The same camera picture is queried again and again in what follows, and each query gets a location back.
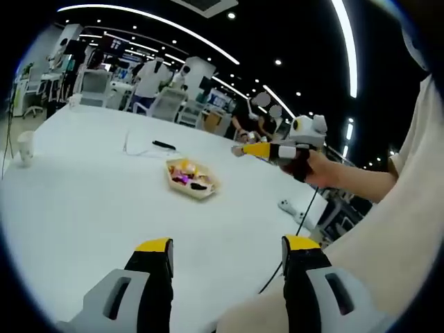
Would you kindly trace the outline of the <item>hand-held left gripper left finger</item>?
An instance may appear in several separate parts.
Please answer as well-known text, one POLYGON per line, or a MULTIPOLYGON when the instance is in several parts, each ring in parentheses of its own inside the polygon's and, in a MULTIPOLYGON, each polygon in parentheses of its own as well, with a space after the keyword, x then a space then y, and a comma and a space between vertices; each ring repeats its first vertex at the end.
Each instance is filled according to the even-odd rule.
POLYGON ((173 239, 138 245, 123 269, 109 272, 83 297, 83 308, 59 332, 169 332, 173 239))

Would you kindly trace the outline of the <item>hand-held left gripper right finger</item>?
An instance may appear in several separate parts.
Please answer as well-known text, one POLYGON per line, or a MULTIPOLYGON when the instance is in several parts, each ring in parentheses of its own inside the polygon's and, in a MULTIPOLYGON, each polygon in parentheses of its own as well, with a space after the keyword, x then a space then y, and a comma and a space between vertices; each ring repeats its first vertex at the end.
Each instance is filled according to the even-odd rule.
POLYGON ((290 332, 386 332, 366 286, 333 266, 313 240, 282 237, 283 295, 290 332))

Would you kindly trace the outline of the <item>person's right hand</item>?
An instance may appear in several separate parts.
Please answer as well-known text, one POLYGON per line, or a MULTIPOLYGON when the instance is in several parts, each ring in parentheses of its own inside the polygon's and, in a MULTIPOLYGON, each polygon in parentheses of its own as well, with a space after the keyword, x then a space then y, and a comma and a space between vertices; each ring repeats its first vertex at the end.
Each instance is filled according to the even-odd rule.
POLYGON ((318 151, 299 151, 292 161, 280 166, 280 169, 296 180, 320 188, 333 187, 337 181, 336 163, 318 151))

